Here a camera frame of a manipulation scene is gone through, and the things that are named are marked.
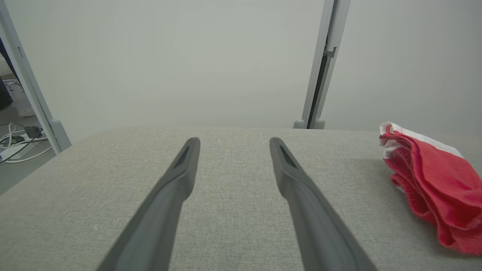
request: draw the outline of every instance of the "red cloth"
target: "red cloth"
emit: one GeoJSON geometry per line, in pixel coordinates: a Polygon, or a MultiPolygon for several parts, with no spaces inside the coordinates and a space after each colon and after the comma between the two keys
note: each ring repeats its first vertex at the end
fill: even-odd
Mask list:
{"type": "Polygon", "coordinates": [[[470,163],[390,129],[388,125],[380,136],[395,146],[384,160],[395,171],[391,180],[401,186],[412,211],[437,227],[442,245],[482,255],[482,181],[470,163]]]}

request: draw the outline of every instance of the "white cable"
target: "white cable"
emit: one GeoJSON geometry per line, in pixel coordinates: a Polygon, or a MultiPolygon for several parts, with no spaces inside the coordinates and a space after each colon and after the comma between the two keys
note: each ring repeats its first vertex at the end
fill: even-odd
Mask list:
{"type": "MultiPolygon", "coordinates": [[[[47,137],[41,137],[41,138],[37,138],[35,139],[34,141],[32,142],[39,142],[39,141],[45,141],[44,139],[46,139],[47,137]]],[[[26,144],[26,142],[28,141],[22,141],[22,142],[18,142],[18,143],[15,143],[13,145],[11,145],[10,147],[4,147],[2,145],[0,145],[0,149],[9,149],[9,148],[13,148],[13,147],[16,147],[16,146],[19,146],[19,145],[22,145],[22,144],[26,144]]]]}
{"type": "Polygon", "coordinates": [[[7,146],[7,147],[10,147],[10,145],[12,144],[12,134],[15,133],[15,129],[17,128],[17,127],[15,126],[15,124],[13,124],[13,131],[12,131],[12,129],[10,128],[10,125],[12,125],[12,124],[13,124],[13,123],[9,123],[9,124],[8,124],[8,134],[9,134],[9,136],[10,136],[10,140],[9,140],[9,142],[8,142],[8,146],[7,146]]]}
{"type": "Polygon", "coordinates": [[[28,161],[28,160],[30,160],[30,159],[33,159],[33,158],[35,158],[35,157],[37,157],[37,156],[39,156],[39,155],[41,155],[41,154],[46,153],[46,152],[47,152],[48,150],[50,150],[51,148],[52,148],[52,147],[48,147],[48,148],[47,148],[46,150],[44,150],[43,152],[41,152],[41,153],[39,153],[39,154],[36,154],[36,155],[34,155],[34,156],[32,156],[32,157],[28,157],[27,159],[15,160],[15,161],[7,160],[7,161],[5,161],[5,163],[13,164],[13,163],[25,162],[25,161],[28,161]]]}
{"type": "Polygon", "coordinates": [[[17,131],[16,129],[17,129],[17,127],[16,127],[15,123],[9,123],[9,124],[8,124],[8,134],[6,134],[6,135],[4,135],[4,136],[1,137],[0,141],[1,141],[1,140],[4,140],[4,139],[6,139],[6,138],[10,138],[7,147],[10,147],[10,145],[12,144],[12,136],[13,136],[13,134],[25,132],[25,130],[17,131]]]}

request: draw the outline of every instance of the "power strip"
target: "power strip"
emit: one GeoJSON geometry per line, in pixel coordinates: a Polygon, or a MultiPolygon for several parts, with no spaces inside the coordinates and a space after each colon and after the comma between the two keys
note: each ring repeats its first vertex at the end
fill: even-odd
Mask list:
{"type": "MultiPolygon", "coordinates": [[[[23,135],[20,135],[21,137],[23,137],[25,139],[26,142],[32,140],[31,138],[29,138],[27,136],[27,134],[23,134],[23,135]]],[[[15,146],[15,147],[11,147],[11,148],[8,148],[8,149],[4,149],[4,151],[2,151],[0,153],[0,161],[2,161],[3,159],[6,159],[6,158],[9,158],[11,155],[13,155],[14,153],[18,152],[21,148],[25,147],[25,149],[21,150],[19,153],[17,153],[15,156],[13,156],[12,158],[10,159],[20,159],[22,158],[24,155],[26,155],[29,151],[31,151],[33,148],[35,148],[38,144],[40,144],[40,142],[32,142],[30,143],[28,146],[25,147],[26,143],[25,144],[19,144],[18,146],[15,146]]]]}

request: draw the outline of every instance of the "table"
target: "table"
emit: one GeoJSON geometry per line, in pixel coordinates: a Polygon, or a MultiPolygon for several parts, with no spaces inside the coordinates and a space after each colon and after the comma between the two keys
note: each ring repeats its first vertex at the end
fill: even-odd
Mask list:
{"type": "MultiPolygon", "coordinates": [[[[0,196],[1,270],[95,270],[190,137],[201,153],[171,270],[302,270],[269,139],[280,137],[380,270],[480,270],[442,247],[391,181],[378,133],[126,128],[74,144],[0,196]]],[[[480,172],[482,140],[433,136],[480,172]]]]}

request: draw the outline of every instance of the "white stripe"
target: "white stripe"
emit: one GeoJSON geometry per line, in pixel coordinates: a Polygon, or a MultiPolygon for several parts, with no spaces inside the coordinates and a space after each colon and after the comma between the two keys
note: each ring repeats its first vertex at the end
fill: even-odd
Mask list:
{"type": "Polygon", "coordinates": [[[425,136],[425,135],[421,135],[421,134],[418,134],[418,133],[415,133],[415,132],[412,132],[410,130],[407,130],[407,129],[404,129],[392,122],[384,122],[380,125],[380,134],[383,135],[384,133],[386,133],[387,131],[387,126],[388,125],[391,125],[391,128],[390,128],[390,133],[392,134],[395,134],[394,131],[397,131],[399,133],[402,133],[406,136],[409,136],[409,137],[412,137],[412,138],[416,138],[422,142],[425,142],[425,143],[428,143],[432,146],[434,146],[435,148],[439,149],[439,150],[443,150],[443,151],[446,151],[448,153],[451,153],[455,156],[458,156],[460,158],[463,158],[462,157],[462,154],[460,154],[460,152],[454,148],[454,147],[451,147],[451,146],[448,146],[448,145],[445,145],[444,143],[442,142],[439,142],[435,139],[432,139],[428,136],[425,136]]]}
{"type": "Polygon", "coordinates": [[[384,149],[383,150],[383,159],[390,159],[391,153],[398,148],[401,148],[401,146],[400,145],[392,146],[392,147],[388,147],[388,148],[384,149]]]}

